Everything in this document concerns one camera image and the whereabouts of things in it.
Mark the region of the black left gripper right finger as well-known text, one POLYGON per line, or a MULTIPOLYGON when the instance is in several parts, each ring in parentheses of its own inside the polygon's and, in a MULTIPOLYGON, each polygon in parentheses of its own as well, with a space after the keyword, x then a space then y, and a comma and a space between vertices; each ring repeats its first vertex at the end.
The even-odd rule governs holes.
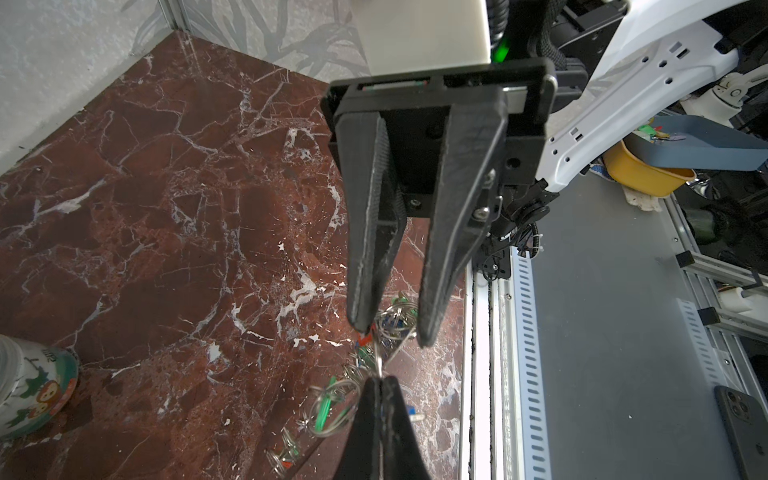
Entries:
POLYGON ((389 376, 381 382, 382 395, 382 479, 424 479, 430 474, 419 444, 399 382, 389 376))

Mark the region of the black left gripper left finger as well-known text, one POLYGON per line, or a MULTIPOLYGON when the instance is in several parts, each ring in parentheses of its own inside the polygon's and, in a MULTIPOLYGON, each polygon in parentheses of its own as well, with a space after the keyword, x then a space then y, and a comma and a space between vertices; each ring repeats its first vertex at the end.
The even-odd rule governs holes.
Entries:
POLYGON ((381 379, 372 377, 364 385, 334 480, 380 478, 382 425, 381 379))

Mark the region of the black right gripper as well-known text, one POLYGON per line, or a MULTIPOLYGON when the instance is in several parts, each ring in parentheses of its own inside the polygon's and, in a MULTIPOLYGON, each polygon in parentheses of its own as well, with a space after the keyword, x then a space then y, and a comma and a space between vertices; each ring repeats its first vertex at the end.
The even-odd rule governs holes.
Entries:
POLYGON ((487 176, 495 168, 501 188, 516 195, 535 184, 556 89, 545 58, 328 86, 320 105, 335 129, 348 218, 346 311, 356 331, 373 324, 406 212, 431 214, 417 339, 435 344, 457 276, 488 230, 489 214, 473 218, 487 176))

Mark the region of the dark smartphone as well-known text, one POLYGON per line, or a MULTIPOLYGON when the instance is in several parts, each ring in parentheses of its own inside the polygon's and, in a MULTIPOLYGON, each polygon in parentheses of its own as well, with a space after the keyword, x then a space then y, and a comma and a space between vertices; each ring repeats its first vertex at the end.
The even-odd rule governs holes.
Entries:
POLYGON ((714 396, 740 478, 767 480, 767 419, 760 403, 722 385, 714 388, 714 396))

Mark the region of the blue grey plastic tray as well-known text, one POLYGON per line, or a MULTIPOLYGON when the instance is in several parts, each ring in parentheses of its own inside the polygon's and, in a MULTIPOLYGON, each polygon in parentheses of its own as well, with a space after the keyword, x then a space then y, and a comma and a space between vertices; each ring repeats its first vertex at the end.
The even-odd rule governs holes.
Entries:
POLYGON ((767 142, 699 116, 657 116, 624 138, 648 165, 667 169, 756 171, 767 142))

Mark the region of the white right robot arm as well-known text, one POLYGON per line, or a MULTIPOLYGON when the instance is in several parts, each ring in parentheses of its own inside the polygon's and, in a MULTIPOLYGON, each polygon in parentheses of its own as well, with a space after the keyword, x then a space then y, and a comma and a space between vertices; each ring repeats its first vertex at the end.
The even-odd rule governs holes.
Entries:
POLYGON ((321 103, 348 213, 346 314, 371 330, 406 222, 429 220, 417 339, 463 269, 508 278, 550 202, 644 120, 715 82, 766 16, 735 1, 354 1, 370 70, 321 103))

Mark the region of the printed snack jar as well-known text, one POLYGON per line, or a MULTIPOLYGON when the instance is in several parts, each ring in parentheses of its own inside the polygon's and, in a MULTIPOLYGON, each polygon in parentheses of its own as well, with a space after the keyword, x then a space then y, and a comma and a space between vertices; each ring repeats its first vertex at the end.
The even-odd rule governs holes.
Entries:
POLYGON ((1 337, 1 439, 28 435, 50 421, 78 383, 76 357, 55 347, 1 337))

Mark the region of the yellow plastic bowl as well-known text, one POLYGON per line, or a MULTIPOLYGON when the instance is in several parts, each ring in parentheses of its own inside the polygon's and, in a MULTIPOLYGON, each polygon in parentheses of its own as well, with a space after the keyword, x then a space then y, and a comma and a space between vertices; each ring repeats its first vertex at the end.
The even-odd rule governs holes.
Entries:
POLYGON ((665 169, 646 164, 634 156, 623 141, 609 148, 602 158, 613 180, 654 197, 666 197, 696 179, 696 173, 691 169, 665 169))

